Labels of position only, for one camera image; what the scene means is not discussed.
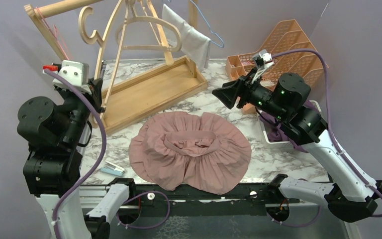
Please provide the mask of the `blue wire hanger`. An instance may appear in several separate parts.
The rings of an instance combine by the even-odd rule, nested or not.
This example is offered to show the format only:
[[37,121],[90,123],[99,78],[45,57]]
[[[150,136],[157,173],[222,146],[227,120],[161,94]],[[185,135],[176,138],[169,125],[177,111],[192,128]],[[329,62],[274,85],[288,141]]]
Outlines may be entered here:
[[[201,15],[202,19],[207,24],[207,27],[208,27],[210,33],[213,35],[216,35],[218,37],[218,39],[221,41],[221,44],[218,44],[218,43],[214,42],[213,40],[211,40],[210,42],[213,43],[214,45],[220,47],[220,48],[224,48],[225,44],[224,44],[223,39],[219,36],[219,34],[212,31],[211,26],[210,26],[209,22],[207,21],[207,19],[205,18],[204,14],[201,12],[201,10],[197,4],[197,1],[196,0],[190,0],[190,3],[191,3],[191,6],[189,6],[189,11],[190,11],[189,16],[193,15],[193,13],[192,13],[193,10],[197,10],[199,12],[199,14]],[[177,27],[181,34],[184,34],[188,28],[191,28],[191,20],[189,20],[188,23],[186,23],[186,21],[184,19],[182,19],[173,10],[171,10],[171,9],[167,10],[167,9],[168,9],[168,7],[164,3],[163,12],[162,12],[163,19],[168,20],[168,19],[172,18],[174,20],[172,22],[172,25]]]

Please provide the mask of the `purple garment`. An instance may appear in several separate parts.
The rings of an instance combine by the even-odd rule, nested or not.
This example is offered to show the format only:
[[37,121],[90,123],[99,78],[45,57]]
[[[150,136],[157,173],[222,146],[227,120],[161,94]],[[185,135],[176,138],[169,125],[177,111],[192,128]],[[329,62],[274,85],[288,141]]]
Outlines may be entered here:
[[262,130],[262,142],[266,148],[285,151],[296,150],[302,153],[308,153],[280,130],[281,125],[277,119],[261,110],[257,110],[256,112]]

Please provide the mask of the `white skirt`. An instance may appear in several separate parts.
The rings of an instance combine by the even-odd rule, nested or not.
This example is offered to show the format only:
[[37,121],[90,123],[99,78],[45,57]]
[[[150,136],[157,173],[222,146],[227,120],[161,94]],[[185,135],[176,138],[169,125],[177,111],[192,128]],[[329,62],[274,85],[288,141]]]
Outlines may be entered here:
[[202,70],[208,67],[211,39],[190,26],[166,4],[162,8],[162,19],[174,25],[181,34],[181,51]]

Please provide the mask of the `pink skirt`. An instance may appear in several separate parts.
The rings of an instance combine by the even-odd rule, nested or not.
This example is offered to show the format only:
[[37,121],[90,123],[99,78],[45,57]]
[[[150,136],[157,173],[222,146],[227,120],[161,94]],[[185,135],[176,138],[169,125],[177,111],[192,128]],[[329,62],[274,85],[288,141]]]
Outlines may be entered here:
[[128,153],[134,172],[165,190],[187,184],[221,195],[244,177],[252,149],[245,135],[219,115],[167,112],[143,124]]

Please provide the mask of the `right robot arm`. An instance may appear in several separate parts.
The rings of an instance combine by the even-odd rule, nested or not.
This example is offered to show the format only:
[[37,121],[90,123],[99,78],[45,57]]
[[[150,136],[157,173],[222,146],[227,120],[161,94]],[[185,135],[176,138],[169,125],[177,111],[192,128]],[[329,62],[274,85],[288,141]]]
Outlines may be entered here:
[[273,116],[284,134],[309,152],[332,177],[331,183],[314,183],[277,175],[267,189],[275,203],[300,199],[326,207],[337,218],[353,223],[375,217],[382,198],[382,180],[375,180],[340,148],[321,114],[305,106],[311,91],[296,73],[280,76],[274,90],[260,85],[250,73],[212,91],[227,108],[253,104]]

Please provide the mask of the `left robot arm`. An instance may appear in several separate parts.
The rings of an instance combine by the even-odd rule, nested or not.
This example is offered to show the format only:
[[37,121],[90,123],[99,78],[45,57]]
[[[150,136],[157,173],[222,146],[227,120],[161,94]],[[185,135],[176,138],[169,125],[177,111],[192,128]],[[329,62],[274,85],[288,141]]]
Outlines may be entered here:
[[88,213],[83,212],[80,185],[81,138],[101,106],[102,79],[83,81],[85,90],[56,87],[64,102],[47,97],[26,101],[18,111],[17,132],[28,142],[23,175],[29,193],[40,204],[53,239],[107,239],[110,222],[122,204],[136,200],[131,178],[116,177],[105,187],[105,196]]

